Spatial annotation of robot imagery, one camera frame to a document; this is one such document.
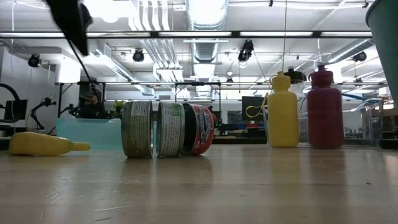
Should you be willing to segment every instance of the table surface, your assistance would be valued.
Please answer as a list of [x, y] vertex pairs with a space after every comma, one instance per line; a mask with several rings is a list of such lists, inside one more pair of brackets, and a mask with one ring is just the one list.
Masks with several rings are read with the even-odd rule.
[[0, 223], [397, 223], [398, 152], [214, 145], [201, 157], [0, 152]]

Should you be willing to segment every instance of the string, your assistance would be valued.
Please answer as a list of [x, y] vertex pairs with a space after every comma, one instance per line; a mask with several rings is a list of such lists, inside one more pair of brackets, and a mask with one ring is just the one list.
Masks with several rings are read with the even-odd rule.
[[282, 70], [285, 67], [285, 48], [286, 48], [286, 26], [287, 26], [287, 0], [285, 0], [285, 34], [284, 34], [284, 54], [282, 56]]

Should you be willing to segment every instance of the ceiling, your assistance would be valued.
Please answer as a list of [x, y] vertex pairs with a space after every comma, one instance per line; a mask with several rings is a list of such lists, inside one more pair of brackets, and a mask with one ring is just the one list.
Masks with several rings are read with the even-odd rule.
[[[46, 5], [38, 0], [31, 1], [0, 0], [0, 31], [30, 31], [48, 32], [58, 31], [52, 22], [49, 10]], [[283, 30], [285, 19], [284, 1], [274, 0], [272, 7], [268, 6], [269, 1], [229, 1], [226, 17], [227, 30]], [[115, 23], [107, 23], [100, 17], [89, 27], [89, 31], [130, 31], [127, 16], [130, 12], [126, 10], [129, 1], [115, 1], [114, 10], [119, 12], [120, 18]], [[287, 30], [369, 30], [365, 23], [367, 9], [361, 8], [364, 0], [288, 0], [287, 9]], [[170, 0], [169, 25], [172, 30], [186, 30], [186, 12], [180, 10], [184, 6], [184, 0]], [[326, 7], [341, 7], [340, 9], [325, 9]], [[237, 52], [242, 46], [244, 39], [227, 39], [228, 43], [221, 44], [215, 69], [215, 80], [225, 82], [227, 72], [232, 72], [235, 82], [263, 82], [275, 75], [279, 70], [287, 70], [288, 67], [297, 67], [305, 59], [321, 53], [328, 55], [348, 45], [354, 39], [320, 39], [319, 48], [317, 39], [287, 39], [285, 41], [285, 63], [282, 68], [280, 62], [284, 51], [283, 39], [253, 39], [255, 55], [253, 55], [246, 68], [239, 68]], [[145, 55], [143, 62], [134, 63], [132, 54], [136, 48], [142, 48], [137, 39], [101, 39], [89, 40], [90, 51], [95, 51], [98, 46], [107, 44], [111, 49], [113, 60], [117, 60], [123, 67], [129, 70], [136, 80], [153, 82], [152, 75], [153, 61]], [[60, 47], [63, 50], [71, 50], [65, 40], [39, 40], [39, 39], [17, 39], [14, 45], [24, 47]], [[182, 39], [174, 39], [174, 48], [178, 60], [183, 67], [183, 77], [190, 78], [192, 62], [190, 46], [184, 44]], [[353, 80], [355, 74], [363, 75], [369, 72], [382, 69], [375, 47], [366, 50], [368, 59], [365, 62], [357, 63], [354, 69], [354, 62], [347, 61], [342, 65], [343, 79]], [[99, 80], [107, 82], [116, 81], [116, 75], [106, 66], [86, 58], [85, 63], [89, 68], [90, 75]], [[314, 68], [308, 66], [304, 71], [307, 75], [312, 73]], [[367, 82], [381, 82], [384, 74], [373, 76]]]

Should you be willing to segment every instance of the computer monitor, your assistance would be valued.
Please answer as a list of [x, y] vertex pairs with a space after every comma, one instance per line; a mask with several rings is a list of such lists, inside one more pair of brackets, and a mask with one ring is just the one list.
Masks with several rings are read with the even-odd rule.
[[23, 120], [26, 116], [26, 108], [27, 100], [7, 101], [6, 111], [4, 112], [4, 119], [13, 119], [19, 117], [21, 118], [21, 120]]

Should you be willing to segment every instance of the yellow squeeze bottle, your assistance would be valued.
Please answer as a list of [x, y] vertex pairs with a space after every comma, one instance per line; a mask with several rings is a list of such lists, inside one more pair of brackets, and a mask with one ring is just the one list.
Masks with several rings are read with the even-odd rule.
[[58, 156], [70, 151], [87, 151], [90, 144], [71, 142], [65, 138], [32, 132], [17, 133], [12, 136], [9, 152], [12, 155]]
[[278, 72], [268, 96], [268, 140], [271, 147], [296, 147], [299, 143], [297, 97], [289, 91], [290, 77]]

